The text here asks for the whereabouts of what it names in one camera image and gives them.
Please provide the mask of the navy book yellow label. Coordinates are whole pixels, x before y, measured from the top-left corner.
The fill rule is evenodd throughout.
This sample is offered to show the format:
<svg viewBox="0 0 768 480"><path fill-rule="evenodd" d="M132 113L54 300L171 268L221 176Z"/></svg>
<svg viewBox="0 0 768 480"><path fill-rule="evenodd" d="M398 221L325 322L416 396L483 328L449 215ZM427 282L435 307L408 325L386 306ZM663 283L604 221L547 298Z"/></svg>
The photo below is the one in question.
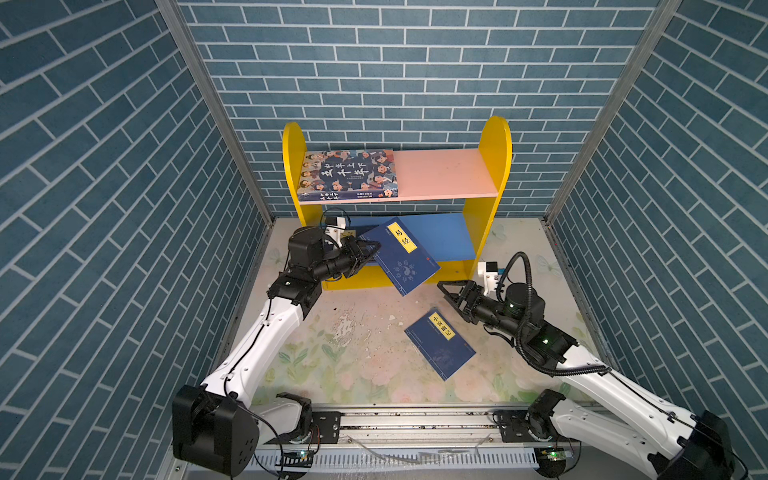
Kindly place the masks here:
<svg viewBox="0 0 768 480"><path fill-rule="evenodd" d="M407 296L440 270L438 262L400 218L364 232L361 239L380 245L374 261L402 296Z"/></svg>

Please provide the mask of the colourful illustrated history book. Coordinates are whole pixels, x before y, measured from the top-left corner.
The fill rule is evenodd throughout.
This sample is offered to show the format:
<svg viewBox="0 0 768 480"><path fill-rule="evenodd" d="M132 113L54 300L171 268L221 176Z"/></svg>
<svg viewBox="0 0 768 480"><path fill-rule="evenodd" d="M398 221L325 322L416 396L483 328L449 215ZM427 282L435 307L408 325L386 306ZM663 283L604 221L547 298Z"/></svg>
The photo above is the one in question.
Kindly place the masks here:
<svg viewBox="0 0 768 480"><path fill-rule="evenodd" d="M297 196L300 202L340 202L397 198L399 185L392 150L306 152Z"/></svg>

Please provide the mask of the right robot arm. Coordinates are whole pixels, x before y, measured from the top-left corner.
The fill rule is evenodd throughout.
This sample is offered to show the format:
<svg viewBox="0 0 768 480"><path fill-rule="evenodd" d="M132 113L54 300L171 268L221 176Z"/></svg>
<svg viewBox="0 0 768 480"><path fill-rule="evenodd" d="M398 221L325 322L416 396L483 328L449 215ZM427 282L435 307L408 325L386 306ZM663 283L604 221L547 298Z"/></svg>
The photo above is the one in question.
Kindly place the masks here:
<svg viewBox="0 0 768 480"><path fill-rule="evenodd" d="M514 283L495 294L471 280L441 281L438 288L463 320L501 335L529 367L607 411L591 412L546 389L525 416L536 440L579 440L652 479L729 479L739 467L723 419L676 406L603 363L545 320L545 302L534 288Z"/></svg>

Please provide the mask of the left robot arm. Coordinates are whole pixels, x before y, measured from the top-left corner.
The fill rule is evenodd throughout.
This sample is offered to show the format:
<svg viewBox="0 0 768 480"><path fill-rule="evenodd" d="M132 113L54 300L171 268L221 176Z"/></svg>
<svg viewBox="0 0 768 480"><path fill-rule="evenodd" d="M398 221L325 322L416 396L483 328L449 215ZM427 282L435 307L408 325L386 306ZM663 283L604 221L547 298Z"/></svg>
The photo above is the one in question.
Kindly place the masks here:
<svg viewBox="0 0 768 480"><path fill-rule="evenodd" d="M293 233L285 267L254 324L199 385L185 385L175 395L176 459L235 477L264 443L284 447L317 440L310 399L281 393L259 411L251 404L268 367L319 299L323 282L356 275L380 248L380 242L356 236L335 241L320 227Z"/></svg>

